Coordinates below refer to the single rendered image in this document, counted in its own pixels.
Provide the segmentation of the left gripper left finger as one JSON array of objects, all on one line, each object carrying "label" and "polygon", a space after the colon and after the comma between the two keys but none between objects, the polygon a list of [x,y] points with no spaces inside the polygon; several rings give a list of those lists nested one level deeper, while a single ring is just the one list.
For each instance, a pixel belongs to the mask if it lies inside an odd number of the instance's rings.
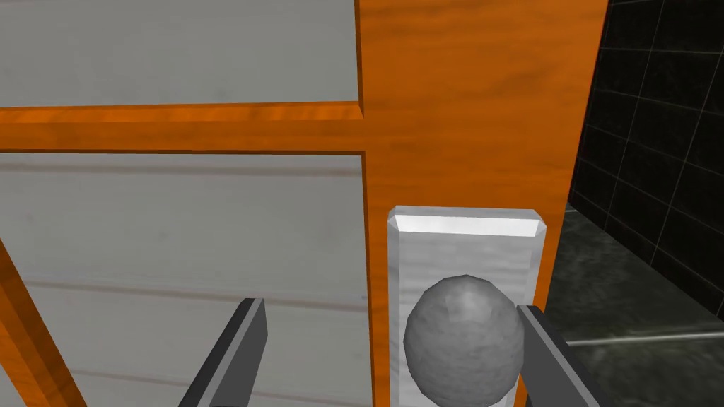
[{"label": "left gripper left finger", "polygon": [[244,299],[178,407],[248,407],[267,337],[264,299]]}]

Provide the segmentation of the orange wooden glazed door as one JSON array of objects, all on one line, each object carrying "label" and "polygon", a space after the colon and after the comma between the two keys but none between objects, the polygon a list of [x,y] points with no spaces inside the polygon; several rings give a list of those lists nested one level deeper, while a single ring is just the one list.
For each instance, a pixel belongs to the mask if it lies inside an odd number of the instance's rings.
[{"label": "orange wooden glazed door", "polygon": [[2,153],[359,155],[373,407],[390,407],[387,215],[530,208],[545,307],[606,0],[354,0],[358,101],[12,107]]}]

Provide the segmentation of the grey ball door knob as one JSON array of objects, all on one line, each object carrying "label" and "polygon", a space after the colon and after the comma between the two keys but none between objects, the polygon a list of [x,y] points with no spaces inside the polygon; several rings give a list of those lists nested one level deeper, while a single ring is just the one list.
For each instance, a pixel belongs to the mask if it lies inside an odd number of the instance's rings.
[{"label": "grey ball door knob", "polygon": [[390,407],[513,407],[546,230],[532,209],[390,211]]}]

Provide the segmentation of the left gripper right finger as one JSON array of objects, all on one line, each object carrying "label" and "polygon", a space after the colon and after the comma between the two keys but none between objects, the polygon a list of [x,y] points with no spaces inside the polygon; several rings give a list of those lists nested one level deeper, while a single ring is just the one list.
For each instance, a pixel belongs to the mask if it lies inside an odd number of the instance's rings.
[{"label": "left gripper right finger", "polygon": [[615,407],[536,306],[517,306],[524,326],[523,383],[533,407]]}]

